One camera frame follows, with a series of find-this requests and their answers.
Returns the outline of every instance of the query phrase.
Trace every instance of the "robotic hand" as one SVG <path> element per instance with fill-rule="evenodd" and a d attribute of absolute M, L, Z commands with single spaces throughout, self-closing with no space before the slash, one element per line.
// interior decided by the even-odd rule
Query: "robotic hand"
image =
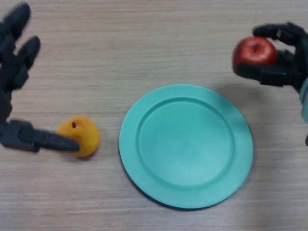
<path fill-rule="evenodd" d="M 292 86 L 300 95 L 301 115 L 308 123 L 308 34 L 293 23 L 265 24 L 253 29 L 253 35 L 278 40 L 294 46 L 294 54 L 288 50 L 278 51 L 274 65 L 239 63 L 233 70 L 240 77 L 254 79 L 263 85 Z"/>
<path fill-rule="evenodd" d="M 33 36 L 14 54 L 15 43 L 29 18 L 30 7 L 22 3 L 0 23 L 0 143 L 7 148 L 31 152 L 38 152 L 40 148 L 77 152 L 79 145 L 71 139 L 34 129 L 27 121 L 7 121 L 13 108 L 12 92 L 25 84 L 29 78 L 28 71 L 40 50 L 40 40 Z"/>

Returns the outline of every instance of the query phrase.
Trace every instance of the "plate center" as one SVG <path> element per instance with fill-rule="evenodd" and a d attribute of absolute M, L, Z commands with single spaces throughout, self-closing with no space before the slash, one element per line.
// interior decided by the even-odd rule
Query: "plate center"
<path fill-rule="evenodd" d="M 138 149 L 147 168 L 180 186 L 211 181 L 231 159 L 228 126 L 206 104 L 178 99 L 161 104 L 145 119 Z"/>

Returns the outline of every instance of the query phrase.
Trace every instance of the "table surface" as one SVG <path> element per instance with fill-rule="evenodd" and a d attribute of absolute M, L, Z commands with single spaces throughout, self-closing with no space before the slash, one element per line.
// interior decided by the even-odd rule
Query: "table surface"
<path fill-rule="evenodd" d="M 17 0 L 0 0 L 4 15 Z M 57 130 L 83 114 L 102 135 L 89 161 L 0 148 L 0 230 L 306 231 L 308 128 L 292 88 L 235 76 L 231 54 L 251 28 L 286 20 L 308 28 L 305 0 L 29 0 L 41 52 L 11 117 Z M 251 173 L 231 198 L 200 211 L 161 207 L 129 182 L 120 162 L 122 120 L 167 84 L 213 89 L 237 106 L 255 142 Z"/>

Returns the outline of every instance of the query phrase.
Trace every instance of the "apple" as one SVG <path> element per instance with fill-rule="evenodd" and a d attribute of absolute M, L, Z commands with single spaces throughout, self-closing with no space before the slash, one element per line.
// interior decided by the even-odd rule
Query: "apple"
<path fill-rule="evenodd" d="M 240 63 L 272 65 L 277 62 L 278 53 L 274 45 L 264 37 L 242 39 L 233 52 L 232 68 L 236 73 Z"/>

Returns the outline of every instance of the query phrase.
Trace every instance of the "plate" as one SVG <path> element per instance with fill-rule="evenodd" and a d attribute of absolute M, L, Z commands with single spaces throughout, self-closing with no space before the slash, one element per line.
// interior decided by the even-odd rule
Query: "plate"
<path fill-rule="evenodd" d="M 215 205 L 244 183 L 253 140 L 246 120 L 216 92 L 190 84 L 151 91 L 119 135 L 129 178 L 155 201 L 181 209 Z"/>

